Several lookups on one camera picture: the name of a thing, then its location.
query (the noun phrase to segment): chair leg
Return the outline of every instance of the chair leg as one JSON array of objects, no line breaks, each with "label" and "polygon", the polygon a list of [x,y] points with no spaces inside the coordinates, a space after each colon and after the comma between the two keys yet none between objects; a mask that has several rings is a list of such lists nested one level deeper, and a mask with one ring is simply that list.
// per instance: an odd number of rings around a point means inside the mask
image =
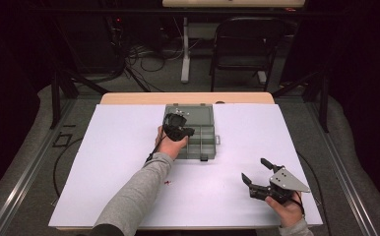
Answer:
[{"label": "chair leg", "polygon": [[211,91],[214,91],[215,88],[215,67],[211,70]]},{"label": "chair leg", "polygon": [[255,72],[255,74],[254,74],[254,75],[256,75],[256,77],[257,77],[258,85],[261,85],[261,84],[262,84],[261,77],[260,77],[260,72],[263,72],[263,71],[257,71],[257,72]]},{"label": "chair leg", "polygon": [[270,76],[271,76],[271,68],[267,71],[267,74],[266,74],[266,83],[264,84],[264,91],[267,91],[267,88],[268,88],[268,83],[270,81]]},{"label": "chair leg", "polygon": [[209,76],[212,75],[212,70],[214,70],[214,60],[211,60],[211,66],[209,67]]}]

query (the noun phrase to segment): gray carpet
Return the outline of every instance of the gray carpet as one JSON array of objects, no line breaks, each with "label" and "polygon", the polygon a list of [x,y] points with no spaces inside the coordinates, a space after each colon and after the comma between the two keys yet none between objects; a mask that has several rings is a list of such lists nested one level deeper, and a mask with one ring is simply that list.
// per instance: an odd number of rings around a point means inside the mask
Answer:
[{"label": "gray carpet", "polygon": [[[161,70],[146,72],[140,66],[140,61],[134,64],[134,68],[145,78],[146,82],[164,91],[208,91],[210,85],[209,78],[209,60],[197,58],[191,62],[190,82],[183,85],[180,82],[181,60],[166,61]],[[146,58],[144,68],[153,67],[156,69],[157,59]],[[280,65],[276,65],[276,72],[272,75],[271,90],[278,88],[278,78],[284,60]],[[251,75],[247,77],[234,74],[223,74],[227,79],[219,86],[218,90],[261,90],[261,86],[256,84],[256,79]],[[244,78],[240,87],[230,87],[235,78]],[[137,84],[130,78],[122,76],[115,80],[101,83],[103,87],[112,91],[142,91]],[[62,137],[57,145],[63,144],[67,139],[65,135],[72,135],[70,143],[81,138],[90,119],[93,115],[95,105],[98,104],[100,95],[95,91],[78,85],[81,95],[74,101],[73,106],[68,111],[67,116],[56,131]],[[50,88],[45,88],[39,93],[41,98],[41,108],[32,127],[31,132],[26,138],[24,145],[21,147],[14,162],[9,167],[8,172],[0,182],[0,210],[5,205],[12,190],[17,185],[19,178],[23,175],[27,166],[36,157],[40,145],[46,139],[51,124],[50,109]],[[63,104],[70,104],[71,101],[62,98]],[[294,146],[299,153],[307,160],[302,158],[303,169],[306,173],[308,182],[314,196],[322,204],[318,208],[322,218],[328,222],[322,226],[313,227],[315,235],[365,235],[361,232],[359,222],[356,220],[353,210],[350,207],[349,199],[340,184],[339,177],[336,175],[334,163],[332,161],[332,152],[328,148],[325,137],[331,139],[341,157],[349,177],[352,180],[356,191],[359,193],[363,204],[372,220],[375,229],[380,235],[380,195],[374,188],[371,180],[365,172],[362,171],[357,161],[353,148],[353,138],[350,133],[349,125],[344,117],[343,110],[339,104],[330,99],[328,124],[330,134],[322,134],[321,128],[316,125],[316,115],[313,114],[315,104],[303,103],[294,91],[289,96],[276,99],[276,103],[281,107],[286,120]],[[56,170],[56,179],[61,191],[62,186],[68,176],[71,164],[75,157],[76,151],[81,141],[68,147],[65,152],[63,147],[49,147],[43,155],[43,162],[39,166],[34,181],[29,187],[27,194],[24,196],[21,204],[16,207],[15,214],[10,215],[8,224],[4,226],[1,232],[5,235],[77,235],[87,234],[88,231],[59,231],[47,226],[54,206],[51,204],[56,200],[56,194],[52,184],[52,171],[54,163],[59,156],[61,157]],[[321,186],[322,192],[318,188],[318,182],[314,178],[311,169],[315,172]],[[278,235],[277,229],[257,230],[258,235]]]}]

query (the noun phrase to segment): dark background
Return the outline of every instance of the dark background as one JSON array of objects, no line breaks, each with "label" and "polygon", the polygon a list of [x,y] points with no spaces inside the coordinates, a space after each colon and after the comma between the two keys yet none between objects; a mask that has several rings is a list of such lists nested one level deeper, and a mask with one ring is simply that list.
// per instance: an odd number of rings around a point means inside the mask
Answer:
[{"label": "dark background", "polygon": [[[311,0],[308,9],[340,11],[347,3]],[[52,22],[33,21],[17,1],[0,0],[0,179],[32,126],[40,103],[37,92],[50,84],[55,73],[49,56],[44,53],[38,26],[53,41],[61,64],[73,70],[79,65],[70,45],[57,36],[58,29]],[[339,28],[335,23],[303,22],[287,58],[282,81],[299,79],[319,68],[332,52],[333,38]],[[146,33],[153,29],[132,33],[146,38]],[[98,33],[99,25],[84,30],[95,31],[97,35],[78,42],[77,46],[94,55],[98,50],[90,45],[100,43],[108,55],[106,64],[90,62],[91,65],[107,72],[117,70],[118,58],[116,53],[108,53],[111,50],[104,44],[109,40],[106,41],[107,35]],[[158,34],[154,37],[152,47],[157,49],[160,38]],[[380,0],[375,1],[362,25],[353,32],[346,50],[339,53],[330,79],[330,95],[344,108],[361,165],[380,191]]]}]

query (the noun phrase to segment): black handheld controller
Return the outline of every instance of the black handheld controller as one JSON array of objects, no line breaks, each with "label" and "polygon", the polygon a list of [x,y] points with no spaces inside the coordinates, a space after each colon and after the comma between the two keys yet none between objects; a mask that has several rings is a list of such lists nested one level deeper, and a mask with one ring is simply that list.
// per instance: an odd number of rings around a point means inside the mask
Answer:
[{"label": "black handheld controller", "polygon": [[[274,173],[277,173],[280,169],[284,168],[283,166],[276,166],[270,163],[265,158],[261,158],[261,163],[270,170],[273,170]],[[243,173],[242,181],[249,187],[249,196],[253,199],[264,201],[267,196],[270,196],[282,205],[291,199],[294,193],[293,190],[283,189],[271,181],[270,186],[267,187],[252,184],[252,181]]]},{"label": "black handheld controller", "polygon": [[186,136],[190,137],[194,135],[194,129],[184,128],[186,122],[187,119],[182,114],[168,113],[165,115],[162,128],[171,140],[177,142]]}]

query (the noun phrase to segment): black cable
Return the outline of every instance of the black cable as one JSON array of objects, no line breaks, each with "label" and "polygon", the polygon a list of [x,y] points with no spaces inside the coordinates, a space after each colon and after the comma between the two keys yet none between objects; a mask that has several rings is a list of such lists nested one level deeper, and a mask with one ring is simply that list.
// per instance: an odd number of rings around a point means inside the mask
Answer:
[{"label": "black cable", "polygon": [[303,207],[303,203],[301,202],[301,199],[300,199],[300,202],[298,202],[298,201],[296,201],[296,200],[294,200],[294,199],[288,199],[288,200],[291,201],[292,203],[298,205],[298,206],[300,207],[300,209],[301,209],[301,214],[302,214],[303,216],[306,215],[306,213],[304,212],[304,207]]},{"label": "black cable", "polygon": [[140,80],[135,76],[135,74],[132,72],[132,70],[129,67],[125,67],[125,70],[131,75],[131,77],[135,80],[135,82],[138,84],[138,86],[145,92],[150,92],[149,89],[147,89]]},{"label": "black cable", "polygon": [[160,136],[159,136],[158,142],[157,142],[157,144],[156,144],[156,147],[154,147],[153,151],[150,153],[150,155],[149,155],[148,158],[145,160],[145,162],[148,162],[148,161],[150,161],[150,160],[153,159],[153,155],[154,155],[154,153],[156,153],[156,151],[158,150],[158,148],[159,148],[159,146],[160,146],[162,140],[165,139],[165,137],[166,137],[166,135],[165,135],[164,137],[162,136],[162,135],[163,135],[163,126],[164,126],[164,124],[165,124],[165,120],[166,120],[166,116],[164,117],[164,119],[163,119],[163,121],[162,121],[161,132],[160,132]]},{"label": "black cable", "polygon": [[298,154],[298,156],[300,156],[304,160],[304,162],[306,162],[306,164],[308,165],[309,169],[312,171],[313,177],[316,180],[316,183],[317,183],[317,186],[318,186],[318,189],[319,189],[319,196],[320,196],[320,199],[321,199],[323,214],[325,215],[325,221],[326,221],[326,225],[327,225],[327,228],[328,228],[328,234],[329,234],[329,236],[331,236],[332,235],[331,227],[329,226],[328,215],[327,215],[327,212],[326,212],[325,201],[323,199],[322,189],[321,189],[321,185],[319,183],[319,179],[318,179],[315,171],[313,170],[312,166],[310,165],[309,161],[307,161],[307,159],[298,150],[296,150],[295,152]]},{"label": "black cable", "polygon": [[139,52],[138,52],[138,49],[136,47],[131,47],[131,50],[129,51],[129,55],[127,56],[127,59],[128,59],[130,66],[135,65],[135,63],[139,59]]},{"label": "black cable", "polygon": [[136,69],[134,69],[134,68],[132,68],[132,67],[131,67],[130,69],[131,69],[132,71],[134,71],[135,73],[138,74],[138,76],[136,76],[137,79],[143,81],[143,82],[147,85],[147,88],[148,88],[149,91],[151,91],[151,88],[154,88],[154,89],[156,89],[156,90],[158,90],[158,91],[164,91],[164,90],[162,90],[162,89],[160,89],[160,88],[157,88],[157,87],[154,86],[153,84],[149,83],[147,80],[145,80],[145,79],[144,79],[144,76],[143,76],[141,73],[139,73],[139,71],[137,71]]},{"label": "black cable", "polygon": [[89,81],[95,83],[95,84],[99,84],[99,83],[103,83],[103,82],[109,82],[109,81],[113,81],[114,79],[120,77],[122,74],[123,74],[123,71],[124,71],[124,68],[122,68],[121,70],[119,71],[116,71],[116,72],[113,72],[111,73],[110,75],[108,75],[107,77],[103,77],[103,78],[99,78],[99,79],[89,79]]},{"label": "black cable", "polygon": [[144,71],[146,71],[146,72],[157,72],[157,71],[162,70],[162,68],[165,66],[165,58],[163,58],[162,55],[158,55],[157,53],[156,53],[156,56],[160,57],[160,59],[162,60],[162,64],[161,64],[158,68],[153,69],[153,70],[145,69],[145,68],[144,68],[144,65],[143,65],[143,61],[144,61],[144,58],[145,58],[145,57],[142,57],[142,58],[141,58],[141,63],[140,63],[140,66],[141,66],[142,70],[144,70]]},{"label": "black cable", "polygon": [[179,43],[177,43],[177,46],[175,47],[175,49],[173,50],[173,52],[171,53],[171,55],[163,55],[163,57],[165,58],[165,60],[170,60],[170,59],[176,59],[178,58],[175,54],[177,54],[178,52],[180,52],[180,55],[182,54],[182,50],[180,50],[180,48],[183,47],[183,40],[179,40]]},{"label": "black cable", "polygon": [[142,81],[142,82],[147,86],[147,89],[148,89],[149,91],[151,91],[151,87],[152,87],[152,85],[151,85],[150,83],[148,83],[147,80],[145,80],[144,76],[143,76],[138,70],[136,70],[136,69],[133,68],[133,67],[129,67],[129,69],[130,69],[132,72],[134,72],[134,75],[135,75],[136,79]]},{"label": "black cable", "polygon": [[69,145],[67,145],[62,151],[61,153],[58,155],[57,159],[55,160],[55,163],[54,163],[54,169],[52,171],[52,181],[53,181],[53,184],[54,184],[54,190],[55,190],[55,193],[57,194],[57,197],[58,199],[60,198],[60,192],[58,190],[58,186],[57,186],[57,180],[56,180],[56,171],[57,171],[57,165],[58,165],[58,162],[59,160],[61,159],[61,156],[64,154],[64,152],[70,147],[72,146],[73,144],[75,144],[76,142],[78,141],[81,141],[83,138],[79,138],[75,141],[73,141],[72,143],[70,143]]}]

